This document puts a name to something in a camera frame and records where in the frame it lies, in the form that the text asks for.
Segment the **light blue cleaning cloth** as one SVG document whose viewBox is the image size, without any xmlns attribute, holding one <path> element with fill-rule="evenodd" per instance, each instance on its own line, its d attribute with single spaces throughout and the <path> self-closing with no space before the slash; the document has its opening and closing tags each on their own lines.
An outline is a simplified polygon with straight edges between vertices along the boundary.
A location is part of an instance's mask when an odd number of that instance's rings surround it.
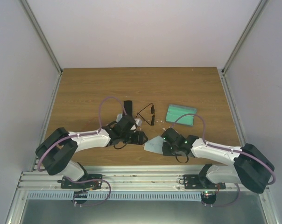
<svg viewBox="0 0 282 224">
<path fill-rule="evenodd" d="M 162 146 L 164 143 L 164 139 L 161 136 L 156 136 L 152 138 L 151 140 L 148 140 L 144 144 L 144 150 L 156 154 L 163 154 L 162 152 Z"/>
</svg>

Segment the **green glasses case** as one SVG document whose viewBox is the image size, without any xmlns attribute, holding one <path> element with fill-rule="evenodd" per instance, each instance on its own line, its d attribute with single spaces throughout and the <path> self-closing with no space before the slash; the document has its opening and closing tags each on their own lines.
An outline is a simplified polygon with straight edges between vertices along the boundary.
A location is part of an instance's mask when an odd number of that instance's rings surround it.
<svg viewBox="0 0 282 224">
<path fill-rule="evenodd" d="M 188 114 L 188 113 L 196 114 L 197 109 L 193 107 L 170 104 L 168 106 L 168 110 L 166 113 L 166 122 L 174 123 L 179 117 L 185 114 Z M 186 125 L 186 126 L 193 126 L 194 117 L 191 115 L 188 115 L 188 116 L 180 118 L 176 123 L 181 124 L 181 125 Z"/>
</svg>

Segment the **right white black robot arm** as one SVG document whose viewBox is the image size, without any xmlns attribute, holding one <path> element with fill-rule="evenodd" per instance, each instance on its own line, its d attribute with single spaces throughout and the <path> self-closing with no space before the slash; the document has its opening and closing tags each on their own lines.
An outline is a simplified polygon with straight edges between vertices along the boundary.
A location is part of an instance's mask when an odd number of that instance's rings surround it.
<svg viewBox="0 0 282 224">
<path fill-rule="evenodd" d="M 274 165 L 252 144 L 228 147 L 194 135 L 185 138 L 173 128 L 168 128 L 162 139 L 164 156 L 205 158 L 220 163 L 219 166 L 205 165 L 201 170 L 198 183 L 204 189 L 217 183 L 237 183 L 261 194 L 275 181 Z"/>
</svg>

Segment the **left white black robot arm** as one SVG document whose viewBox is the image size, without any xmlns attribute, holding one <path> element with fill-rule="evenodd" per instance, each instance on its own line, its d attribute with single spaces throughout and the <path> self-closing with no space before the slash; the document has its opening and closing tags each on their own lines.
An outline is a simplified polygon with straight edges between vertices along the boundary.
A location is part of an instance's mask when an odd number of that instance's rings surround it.
<svg viewBox="0 0 282 224">
<path fill-rule="evenodd" d="M 141 120 L 124 115 L 119 121 L 89 132 L 68 132 L 61 127 L 56 129 L 35 151 L 39 159 L 37 169 L 49 175 L 61 174 L 76 188 L 84 188 L 88 183 L 87 172 L 71 159 L 77 152 L 97 148 L 124 145 L 143 145 L 148 141 L 143 131 L 137 130 Z"/>
</svg>

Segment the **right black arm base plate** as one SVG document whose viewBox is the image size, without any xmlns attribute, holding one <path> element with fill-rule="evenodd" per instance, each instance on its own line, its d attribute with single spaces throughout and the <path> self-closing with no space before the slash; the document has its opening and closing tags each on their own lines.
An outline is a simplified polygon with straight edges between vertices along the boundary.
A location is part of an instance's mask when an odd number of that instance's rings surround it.
<svg viewBox="0 0 282 224">
<path fill-rule="evenodd" d="M 178 183 L 183 185 L 185 189 L 226 189 L 224 183 L 212 183 L 206 177 L 200 175 L 183 175 Z"/>
</svg>

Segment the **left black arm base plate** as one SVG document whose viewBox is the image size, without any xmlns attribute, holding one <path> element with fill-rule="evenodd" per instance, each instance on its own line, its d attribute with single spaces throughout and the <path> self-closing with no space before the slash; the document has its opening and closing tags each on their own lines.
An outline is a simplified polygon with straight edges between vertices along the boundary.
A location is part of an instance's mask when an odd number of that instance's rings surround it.
<svg viewBox="0 0 282 224">
<path fill-rule="evenodd" d="M 65 176 L 57 182 L 62 189 L 101 189 L 102 174 L 87 174 L 77 181 L 70 181 Z"/>
</svg>

